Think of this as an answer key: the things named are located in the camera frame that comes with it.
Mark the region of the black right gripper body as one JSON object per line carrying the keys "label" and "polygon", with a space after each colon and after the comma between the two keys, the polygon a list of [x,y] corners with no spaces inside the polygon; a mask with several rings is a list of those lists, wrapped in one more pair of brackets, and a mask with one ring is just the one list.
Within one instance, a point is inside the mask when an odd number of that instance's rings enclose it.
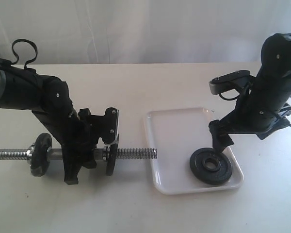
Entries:
{"label": "black right gripper body", "polygon": [[230,140],[231,134],[254,134],[263,140],[289,127],[288,97],[247,97],[236,102],[234,110],[209,123],[213,140]]}

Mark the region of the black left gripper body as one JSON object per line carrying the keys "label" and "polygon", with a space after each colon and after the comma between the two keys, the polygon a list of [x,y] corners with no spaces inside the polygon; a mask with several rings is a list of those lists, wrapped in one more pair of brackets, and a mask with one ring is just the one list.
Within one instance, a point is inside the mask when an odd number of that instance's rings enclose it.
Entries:
{"label": "black left gripper body", "polygon": [[93,132],[91,114],[72,114],[64,121],[62,143],[65,169],[83,166],[87,169],[97,167],[94,150],[97,138]]}

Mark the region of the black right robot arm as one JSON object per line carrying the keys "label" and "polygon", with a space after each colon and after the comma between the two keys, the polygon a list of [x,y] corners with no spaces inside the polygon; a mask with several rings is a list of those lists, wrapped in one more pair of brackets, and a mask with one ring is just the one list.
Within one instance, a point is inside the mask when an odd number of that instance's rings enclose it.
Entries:
{"label": "black right robot arm", "polygon": [[255,134],[263,140],[289,126],[291,107],[291,33],[276,33],[264,42],[256,76],[238,70],[209,81],[213,95],[238,92],[234,109],[209,123],[212,147],[222,152],[234,144],[232,134]]}

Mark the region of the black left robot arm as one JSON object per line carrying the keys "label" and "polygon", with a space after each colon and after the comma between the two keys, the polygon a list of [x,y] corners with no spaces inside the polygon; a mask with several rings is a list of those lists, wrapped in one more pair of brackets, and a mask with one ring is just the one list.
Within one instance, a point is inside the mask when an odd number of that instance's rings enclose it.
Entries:
{"label": "black left robot arm", "polygon": [[42,176],[48,169],[46,152],[52,137],[61,145],[67,185],[78,184],[81,167],[96,167],[93,153],[100,136],[93,130],[89,109],[74,109],[65,81],[39,75],[32,68],[14,67],[0,58],[0,108],[30,110],[48,130],[36,141],[31,157],[34,176]]}

